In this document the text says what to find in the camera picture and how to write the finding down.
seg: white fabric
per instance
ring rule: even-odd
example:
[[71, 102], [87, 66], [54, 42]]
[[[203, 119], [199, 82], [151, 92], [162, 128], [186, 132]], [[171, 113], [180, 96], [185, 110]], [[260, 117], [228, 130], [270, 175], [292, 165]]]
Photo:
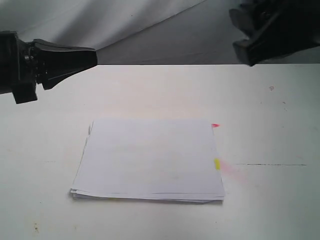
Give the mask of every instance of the white fabric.
[[204, 0], [0, 0], [0, 30], [100, 49]]

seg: sticky note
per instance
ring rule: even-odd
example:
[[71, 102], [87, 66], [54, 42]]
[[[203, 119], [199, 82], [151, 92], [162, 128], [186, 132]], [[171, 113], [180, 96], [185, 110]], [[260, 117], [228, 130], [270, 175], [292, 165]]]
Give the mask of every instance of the sticky note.
[[219, 158], [214, 159], [215, 169], [220, 170], [220, 161]]

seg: white paper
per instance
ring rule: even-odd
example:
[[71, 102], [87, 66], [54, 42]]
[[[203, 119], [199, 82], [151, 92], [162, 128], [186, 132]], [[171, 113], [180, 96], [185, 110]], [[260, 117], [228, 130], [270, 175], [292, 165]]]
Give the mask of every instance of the white paper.
[[74, 194], [212, 201], [224, 197], [211, 123], [201, 119], [98, 119]]

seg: table surface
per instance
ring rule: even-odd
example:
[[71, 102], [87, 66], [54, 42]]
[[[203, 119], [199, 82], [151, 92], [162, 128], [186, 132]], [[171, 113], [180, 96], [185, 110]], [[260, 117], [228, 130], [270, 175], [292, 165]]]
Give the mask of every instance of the table surface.
[[[2, 240], [319, 239], [320, 64], [97, 66], [0, 96]], [[73, 200], [97, 118], [204, 118], [223, 204]]]

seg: stack of paper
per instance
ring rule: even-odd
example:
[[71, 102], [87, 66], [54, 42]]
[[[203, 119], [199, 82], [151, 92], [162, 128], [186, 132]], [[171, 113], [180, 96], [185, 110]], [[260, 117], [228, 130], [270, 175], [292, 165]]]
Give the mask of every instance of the stack of paper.
[[217, 157], [205, 120], [98, 119], [71, 193], [74, 198], [223, 200]]

